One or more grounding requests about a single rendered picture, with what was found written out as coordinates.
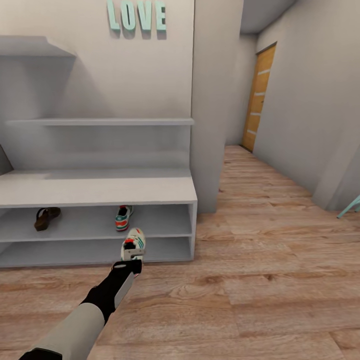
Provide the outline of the gym shoe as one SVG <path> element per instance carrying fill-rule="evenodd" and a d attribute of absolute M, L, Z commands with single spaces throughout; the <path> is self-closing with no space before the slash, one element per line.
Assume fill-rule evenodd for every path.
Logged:
<path fill-rule="evenodd" d="M 118 231 L 125 231 L 129 227 L 129 216 L 134 212 L 134 205 L 122 205 L 119 207 L 115 222 Z"/>
<path fill-rule="evenodd" d="M 121 248 L 121 262 L 124 261 L 125 250 L 133 249 L 145 249 L 146 240 L 145 236 L 140 228 L 132 228 L 127 236 L 125 237 L 125 242 L 123 242 Z M 142 256 L 132 256 L 133 260 L 142 260 Z"/>

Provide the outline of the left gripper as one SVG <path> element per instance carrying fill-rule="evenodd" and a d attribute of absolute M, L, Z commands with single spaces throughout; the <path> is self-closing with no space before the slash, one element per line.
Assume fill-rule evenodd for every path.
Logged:
<path fill-rule="evenodd" d="M 142 260 L 141 259 L 133 259 L 128 261 L 117 261 L 114 266 L 117 266 L 119 264 L 127 263 L 132 267 L 133 274 L 138 275 L 142 272 Z"/>

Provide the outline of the sandal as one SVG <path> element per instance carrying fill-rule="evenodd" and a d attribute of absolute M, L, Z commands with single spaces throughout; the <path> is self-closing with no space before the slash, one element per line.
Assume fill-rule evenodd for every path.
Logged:
<path fill-rule="evenodd" d="M 43 207 L 42 210 L 44 210 L 46 207 Z M 48 228 L 48 221 L 51 219 L 57 218 L 60 214 L 60 209 L 58 206 L 56 207 L 49 207 L 44 210 L 42 213 L 42 216 L 39 217 L 40 212 L 42 210 L 39 210 L 36 215 L 36 223 L 34 224 L 34 228 L 36 231 L 44 231 L 46 228 Z"/>

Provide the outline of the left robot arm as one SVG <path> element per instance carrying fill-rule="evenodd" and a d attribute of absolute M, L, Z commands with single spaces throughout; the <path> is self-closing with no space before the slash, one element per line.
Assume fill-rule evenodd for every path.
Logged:
<path fill-rule="evenodd" d="M 18 360 L 87 360 L 109 317 L 142 272 L 144 248 L 126 249 L 108 277 L 93 287 L 84 301 L 56 328 L 32 344 Z"/>

